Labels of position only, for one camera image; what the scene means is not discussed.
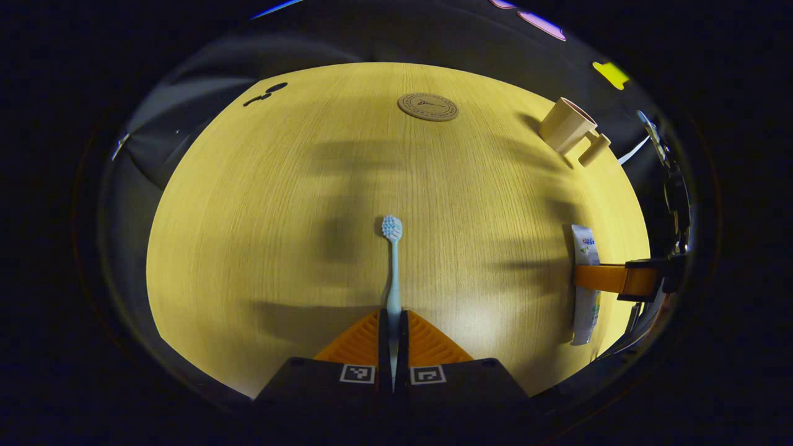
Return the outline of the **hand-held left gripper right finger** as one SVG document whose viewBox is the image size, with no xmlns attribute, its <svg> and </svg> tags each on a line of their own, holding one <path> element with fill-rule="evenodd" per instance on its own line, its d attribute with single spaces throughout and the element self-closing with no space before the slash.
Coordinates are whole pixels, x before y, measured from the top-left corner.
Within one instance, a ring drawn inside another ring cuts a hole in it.
<svg viewBox="0 0 793 446">
<path fill-rule="evenodd" d="M 501 361 L 474 359 L 411 310 L 400 315 L 396 404 L 409 413 L 517 413 L 530 399 Z"/>
</svg>

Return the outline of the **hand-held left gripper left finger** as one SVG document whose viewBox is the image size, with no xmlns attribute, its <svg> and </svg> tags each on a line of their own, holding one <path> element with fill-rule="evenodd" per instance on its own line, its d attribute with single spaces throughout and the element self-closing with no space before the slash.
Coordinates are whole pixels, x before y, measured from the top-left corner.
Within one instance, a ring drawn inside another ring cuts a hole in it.
<svg viewBox="0 0 793 446">
<path fill-rule="evenodd" d="M 382 409 L 393 401 L 385 310 L 369 313 L 314 357 L 290 357 L 253 401 L 258 409 Z"/>
</svg>

